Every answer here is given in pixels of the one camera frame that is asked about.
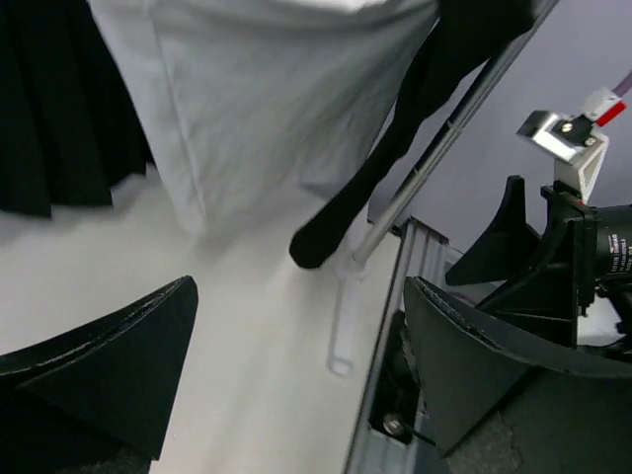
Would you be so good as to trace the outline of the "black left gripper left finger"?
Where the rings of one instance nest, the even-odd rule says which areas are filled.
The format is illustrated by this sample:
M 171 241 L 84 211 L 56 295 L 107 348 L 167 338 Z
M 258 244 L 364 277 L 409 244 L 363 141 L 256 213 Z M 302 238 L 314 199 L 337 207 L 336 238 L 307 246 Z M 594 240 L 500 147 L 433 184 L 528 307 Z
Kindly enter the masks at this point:
M 197 309 L 197 284 L 183 276 L 2 355 L 2 472 L 149 472 L 162 453 Z

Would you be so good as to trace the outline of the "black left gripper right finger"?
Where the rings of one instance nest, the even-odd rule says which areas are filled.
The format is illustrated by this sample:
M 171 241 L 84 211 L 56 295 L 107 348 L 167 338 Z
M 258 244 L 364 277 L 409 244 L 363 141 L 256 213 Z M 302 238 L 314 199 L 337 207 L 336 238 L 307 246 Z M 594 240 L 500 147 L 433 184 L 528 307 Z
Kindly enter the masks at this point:
M 631 367 L 559 346 L 410 277 L 405 315 L 454 473 L 627 473 Z

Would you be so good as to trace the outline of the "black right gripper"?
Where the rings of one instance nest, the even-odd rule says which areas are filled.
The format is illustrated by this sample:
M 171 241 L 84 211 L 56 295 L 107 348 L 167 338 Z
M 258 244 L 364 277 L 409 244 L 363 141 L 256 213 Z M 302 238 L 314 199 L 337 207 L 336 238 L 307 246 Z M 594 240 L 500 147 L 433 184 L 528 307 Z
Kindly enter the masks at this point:
M 524 178 L 509 176 L 494 218 L 445 275 L 448 285 L 499 287 L 480 310 L 556 344 L 575 347 L 578 320 L 597 297 L 620 320 L 615 351 L 631 348 L 631 207 L 598 208 L 559 186 L 541 190 L 547 224 L 526 220 Z

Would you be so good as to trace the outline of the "white skirt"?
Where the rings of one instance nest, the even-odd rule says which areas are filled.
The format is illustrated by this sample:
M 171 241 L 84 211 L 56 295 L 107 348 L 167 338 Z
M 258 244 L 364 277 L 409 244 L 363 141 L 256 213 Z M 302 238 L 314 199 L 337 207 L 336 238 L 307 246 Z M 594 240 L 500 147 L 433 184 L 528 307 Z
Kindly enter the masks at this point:
M 180 224 L 367 157 L 435 1 L 93 1 Z

